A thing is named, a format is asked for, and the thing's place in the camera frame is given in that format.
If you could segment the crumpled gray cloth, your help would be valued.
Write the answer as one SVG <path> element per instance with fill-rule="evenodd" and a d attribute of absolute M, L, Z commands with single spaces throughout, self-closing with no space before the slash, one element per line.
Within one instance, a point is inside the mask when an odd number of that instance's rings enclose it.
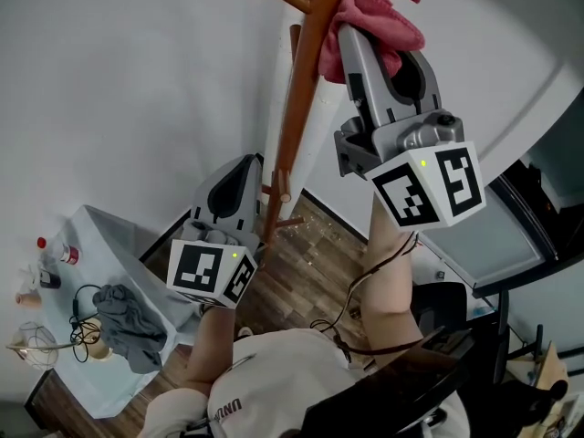
<path fill-rule="evenodd" d="M 148 316 L 140 301 L 124 285 L 105 285 L 92 297 L 101 323 L 100 336 L 122 356 L 130 370 L 147 374 L 162 368 L 165 329 Z"/>

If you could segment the beige cardboard sheet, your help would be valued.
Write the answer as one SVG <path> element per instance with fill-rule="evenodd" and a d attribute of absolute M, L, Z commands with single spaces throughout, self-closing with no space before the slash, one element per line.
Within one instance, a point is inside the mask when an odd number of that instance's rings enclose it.
<path fill-rule="evenodd" d="M 566 364 L 559 358 L 553 341 L 547 345 L 545 354 L 536 364 L 532 386 L 537 390 L 534 410 L 543 411 L 561 402 L 568 392 L 568 373 Z"/>

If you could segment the person's left forearm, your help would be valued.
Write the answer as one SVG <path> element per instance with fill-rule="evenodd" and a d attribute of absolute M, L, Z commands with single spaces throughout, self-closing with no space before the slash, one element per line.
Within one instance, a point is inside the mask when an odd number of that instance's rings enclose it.
<path fill-rule="evenodd" d="M 215 381 L 232 365 L 234 334 L 234 310 L 212 307 L 204 312 L 185 370 L 188 388 L 209 394 Z"/>

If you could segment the person's white shirt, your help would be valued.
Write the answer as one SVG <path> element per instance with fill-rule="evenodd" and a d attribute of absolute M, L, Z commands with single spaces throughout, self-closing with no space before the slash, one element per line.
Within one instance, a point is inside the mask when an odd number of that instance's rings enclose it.
<path fill-rule="evenodd" d="M 406 358 L 366 376 L 314 329 L 253 335 L 208 395 L 151 401 L 139 438 L 470 438 L 461 376 Z"/>

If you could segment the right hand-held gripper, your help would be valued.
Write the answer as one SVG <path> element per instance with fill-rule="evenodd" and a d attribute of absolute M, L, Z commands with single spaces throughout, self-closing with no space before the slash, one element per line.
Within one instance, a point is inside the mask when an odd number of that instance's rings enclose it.
<path fill-rule="evenodd" d="M 339 48 L 349 98 L 361 117 L 334 133 L 340 174 L 363 178 L 402 231 L 451 227 L 482 210 L 485 187 L 475 146 L 464 139 L 462 120 L 440 109 L 438 82 L 425 56 L 401 52 L 404 96 L 421 114 L 409 118 L 411 106 L 395 97 L 367 35 L 343 24 Z"/>

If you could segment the clear bottle with red cap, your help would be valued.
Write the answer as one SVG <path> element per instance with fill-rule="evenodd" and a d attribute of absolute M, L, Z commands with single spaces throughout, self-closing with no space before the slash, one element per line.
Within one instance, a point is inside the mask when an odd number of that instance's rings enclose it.
<path fill-rule="evenodd" d="M 59 239 L 38 237 L 36 246 L 41 251 L 42 260 L 46 262 L 62 262 L 74 266 L 80 259 L 80 252 L 75 246 L 65 244 Z"/>

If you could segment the white table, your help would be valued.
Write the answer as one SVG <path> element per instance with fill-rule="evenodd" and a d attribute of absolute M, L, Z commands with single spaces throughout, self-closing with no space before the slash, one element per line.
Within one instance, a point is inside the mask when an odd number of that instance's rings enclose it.
<path fill-rule="evenodd" d="M 172 292 L 137 257 L 135 224 L 83 205 L 66 220 L 55 240 L 80 252 L 73 266 L 62 262 L 50 266 L 50 272 L 61 279 L 60 288 L 39 291 L 43 324 L 57 342 L 69 340 L 73 301 L 79 302 L 80 315 L 90 315 L 95 311 L 91 301 L 95 288 L 121 284 L 166 331 L 162 361 L 168 360 L 178 344 L 193 343 L 198 324 L 196 308 Z M 94 419 L 118 415 L 155 377 L 152 372 L 132 372 L 129 363 L 117 354 L 106 360 L 79 362 L 72 349 L 59 352 L 55 371 Z"/>

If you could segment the frosted glass window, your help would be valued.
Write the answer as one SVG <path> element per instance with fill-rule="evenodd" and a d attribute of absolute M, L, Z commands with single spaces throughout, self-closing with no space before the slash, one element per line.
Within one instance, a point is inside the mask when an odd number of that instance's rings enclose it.
<path fill-rule="evenodd" d="M 486 206 L 423 241 L 479 297 L 528 285 L 584 260 L 584 172 L 526 156 L 485 188 Z"/>

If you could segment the person's right forearm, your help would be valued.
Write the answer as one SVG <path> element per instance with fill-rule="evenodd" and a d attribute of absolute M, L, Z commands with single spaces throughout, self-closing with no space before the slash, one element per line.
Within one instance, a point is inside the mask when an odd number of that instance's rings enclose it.
<path fill-rule="evenodd" d="M 381 201 L 373 198 L 363 269 L 380 269 L 361 285 L 360 312 L 371 349 L 387 349 L 422 338 L 411 312 L 412 238 L 401 232 Z"/>

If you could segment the wooden coat rack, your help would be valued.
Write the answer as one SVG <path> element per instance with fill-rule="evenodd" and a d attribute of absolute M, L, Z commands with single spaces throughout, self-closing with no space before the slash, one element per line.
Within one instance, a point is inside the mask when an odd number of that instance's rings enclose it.
<path fill-rule="evenodd" d="M 331 94 L 318 86 L 318 61 L 340 0 L 279 1 L 286 9 L 264 153 L 262 263 L 274 251 L 276 232 L 295 224 L 292 209 L 326 135 L 318 114 L 334 104 Z"/>

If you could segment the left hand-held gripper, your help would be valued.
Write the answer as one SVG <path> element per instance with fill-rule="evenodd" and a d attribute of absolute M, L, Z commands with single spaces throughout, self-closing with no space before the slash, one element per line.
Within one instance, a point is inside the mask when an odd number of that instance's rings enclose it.
<path fill-rule="evenodd" d="M 183 224 L 181 237 L 172 241 L 169 289 L 200 304 L 238 306 L 258 268 L 260 238 L 251 231 L 261 175 L 260 161 L 247 154 L 226 163 L 199 185 L 192 218 Z"/>

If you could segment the pink cloth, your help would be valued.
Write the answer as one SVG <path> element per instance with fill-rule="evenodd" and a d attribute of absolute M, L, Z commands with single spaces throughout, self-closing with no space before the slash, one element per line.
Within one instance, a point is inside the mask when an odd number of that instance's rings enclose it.
<path fill-rule="evenodd" d="M 410 0 L 418 4 L 420 0 Z M 372 45 L 381 57 L 390 77 L 402 67 L 401 52 L 419 51 L 424 47 L 422 32 L 394 9 L 391 0 L 340 0 L 320 49 L 318 73 L 326 81 L 345 82 L 341 60 L 339 31 L 349 24 L 373 38 Z"/>

